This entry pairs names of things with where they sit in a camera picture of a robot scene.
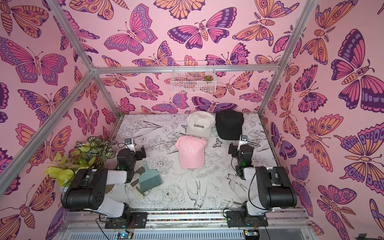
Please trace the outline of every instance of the cap brim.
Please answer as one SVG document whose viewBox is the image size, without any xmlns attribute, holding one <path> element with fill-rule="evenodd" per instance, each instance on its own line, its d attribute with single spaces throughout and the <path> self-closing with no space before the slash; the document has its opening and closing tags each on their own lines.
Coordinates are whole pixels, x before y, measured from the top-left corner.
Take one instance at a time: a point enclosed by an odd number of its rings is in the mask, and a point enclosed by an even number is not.
<svg viewBox="0 0 384 240">
<path fill-rule="evenodd" d="M 180 166 L 184 169 L 200 168 L 204 166 L 204 148 L 200 150 L 198 154 L 191 157 L 182 151 L 179 151 Z"/>
<path fill-rule="evenodd" d="M 203 137 L 206 140 L 208 140 L 208 138 L 211 137 L 211 132 L 212 132 L 211 128 L 208 128 L 208 129 L 203 130 L 203 131 L 196 131 L 196 130 L 193 130 L 192 128 L 190 128 L 189 126 L 187 126 L 187 131 L 185 134 L 195 136 L 195 137 Z"/>
</svg>

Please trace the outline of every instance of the potted plant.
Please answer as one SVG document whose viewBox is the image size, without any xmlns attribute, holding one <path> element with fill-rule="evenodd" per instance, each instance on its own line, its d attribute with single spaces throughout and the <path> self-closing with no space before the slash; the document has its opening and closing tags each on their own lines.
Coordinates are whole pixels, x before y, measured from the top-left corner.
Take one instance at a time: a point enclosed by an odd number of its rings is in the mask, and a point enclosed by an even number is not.
<svg viewBox="0 0 384 240">
<path fill-rule="evenodd" d="M 48 167 L 45 173 L 55 178 L 58 185 L 66 190 L 79 169 L 104 168 L 104 162 L 116 156 L 116 151 L 112 149 L 115 144 L 116 141 L 96 136 L 87 138 L 86 143 L 76 142 L 75 148 L 70 151 L 71 160 L 67 161 L 67 157 L 57 153 L 54 158 L 55 166 Z"/>
</svg>

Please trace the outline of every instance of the white wire basket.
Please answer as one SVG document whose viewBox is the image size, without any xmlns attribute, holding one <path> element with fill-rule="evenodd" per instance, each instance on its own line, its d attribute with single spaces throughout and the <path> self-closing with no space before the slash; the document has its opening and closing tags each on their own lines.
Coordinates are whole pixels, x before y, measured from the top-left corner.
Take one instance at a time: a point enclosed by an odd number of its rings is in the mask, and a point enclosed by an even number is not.
<svg viewBox="0 0 384 240">
<path fill-rule="evenodd" d="M 172 63 L 172 76 L 170 86 L 173 93 L 194 92 L 194 93 L 215 93 L 216 92 L 216 71 L 215 61 L 195 61 L 202 62 L 204 65 L 194 65 L 186 68 L 185 65 L 190 61 L 174 61 Z M 211 76 L 211 81 L 206 81 L 205 77 Z"/>
</svg>

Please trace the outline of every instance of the brush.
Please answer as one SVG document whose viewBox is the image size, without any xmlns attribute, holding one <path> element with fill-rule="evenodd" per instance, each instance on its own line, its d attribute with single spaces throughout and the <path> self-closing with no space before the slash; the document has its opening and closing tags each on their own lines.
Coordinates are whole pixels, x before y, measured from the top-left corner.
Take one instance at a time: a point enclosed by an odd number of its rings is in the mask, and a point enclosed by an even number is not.
<svg viewBox="0 0 384 240">
<path fill-rule="evenodd" d="M 155 169 L 149 170 L 148 163 L 145 160 L 143 161 L 143 167 L 145 169 L 145 173 L 141 174 L 139 177 L 141 192 L 148 191 L 149 189 L 162 184 L 160 173 Z"/>
</svg>

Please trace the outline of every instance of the bird drawing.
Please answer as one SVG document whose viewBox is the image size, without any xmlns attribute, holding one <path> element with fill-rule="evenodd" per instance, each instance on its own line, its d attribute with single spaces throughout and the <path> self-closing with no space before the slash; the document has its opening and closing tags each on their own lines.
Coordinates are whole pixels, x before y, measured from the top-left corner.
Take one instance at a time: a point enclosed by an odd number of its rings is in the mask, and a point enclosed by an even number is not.
<svg viewBox="0 0 384 240">
<path fill-rule="evenodd" d="M 205 187 L 205 194 L 204 196 L 201 195 L 201 191 L 200 191 L 200 180 L 199 180 L 199 184 L 197 184 L 197 181 L 195 179 L 195 182 L 196 182 L 196 187 L 197 187 L 197 194 L 193 193 L 189 187 L 188 187 L 188 184 L 187 184 L 187 181 L 185 181 L 185 185 L 187 186 L 187 193 L 188 193 L 188 196 L 191 200 L 194 200 L 195 201 L 195 204 L 193 205 L 193 207 L 197 208 L 201 208 L 202 205 L 204 205 L 204 202 L 205 202 L 205 197 L 207 196 L 207 187 Z"/>
<path fill-rule="evenodd" d="M 229 187 L 230 187 L 230 188 L 232 189 L 232 191 L 236 194 L 236 196 L 237 196 L 238 198 L 242 199 L 242 198 L 237 194 L 237 192 L 236 192 L 236 184 L 237 184 L 239 187 L 241 187 L 241 188 L 244 190 L 244 192 L 247 192 L 247 188 L 246 188 L 242 183 L 238 182 L 238 181 L 237 181 L 238 178 L 237 178 L 235 175 L 233 175 L 233 174 L 228 173 L 228 176 L 226 176 L 225 178 L 229 180 Z"/>
</svg>

